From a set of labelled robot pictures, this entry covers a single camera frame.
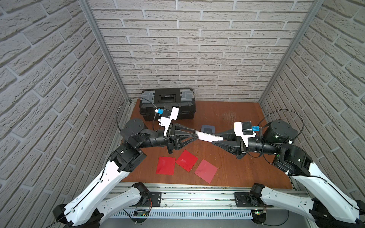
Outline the white glue stick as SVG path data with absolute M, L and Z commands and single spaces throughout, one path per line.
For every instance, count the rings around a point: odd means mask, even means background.
M 204 132 L 195 131 L 195 134 L 198 135 L 198 139 L 206 142 L 214 142 L 214 141 L 223 141 L 221 136 L 211 135 Z

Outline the dark red envelope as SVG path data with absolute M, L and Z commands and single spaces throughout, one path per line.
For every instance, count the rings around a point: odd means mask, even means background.
M 217 167 L 203 159 L 194 173 L 205 182 L 211 183 L 217 171 Z

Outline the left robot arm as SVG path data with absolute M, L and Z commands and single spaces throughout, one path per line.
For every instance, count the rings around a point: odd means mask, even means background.
M 162 117 L 164 130 L 153 131 L 141 119 L 132 119 L 120 130 L 123 143 L 112 152 L 101 173 L 70 203 L 53 210 L 56 222 L 66 228 L 98 228 L 108 218 L 123 209 L 145 204 L 149 190 L 139 182 L 111 199 L 105 197 L 145 158 L 142 148 L 167 147 L 168 152 L 180 150 L 195 140 L 204 140 L 204 133 L 173 124 Z

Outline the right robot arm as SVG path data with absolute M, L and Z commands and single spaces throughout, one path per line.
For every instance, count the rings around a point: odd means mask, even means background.
M 276 206 L 315 222 L 319 228 L 363 228 L 360 217 L 365 204 L 342 192 L 300 147 L 293 144 L 298 131 L 290 124 L 275 120 L 257 135 L 250 122 L 237 122 L 232 130 L 216 134 L 213 144 L 237 159 L 248 153 L 274 155 L 271 165 L 301 183 L 312 198 L 301 198 L 275 191 L 263 184 L 252 186 L 247 202 L 253 206 Z

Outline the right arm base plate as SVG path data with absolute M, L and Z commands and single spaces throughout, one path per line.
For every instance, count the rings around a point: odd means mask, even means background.
M 260 193 L 250 193 L 250 192 L 235 192 L 234 199 L 237 208 L 243 207 L 255 207 L 255 208 L 272 208 L 273 206 L 265 204 L 261 200 Z

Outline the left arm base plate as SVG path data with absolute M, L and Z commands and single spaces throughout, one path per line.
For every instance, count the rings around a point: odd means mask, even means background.
M 162 199 L 161 192 L 149 192 L 148 196 L 143 196 L 142 199 L 133 207 L 160 207 Z

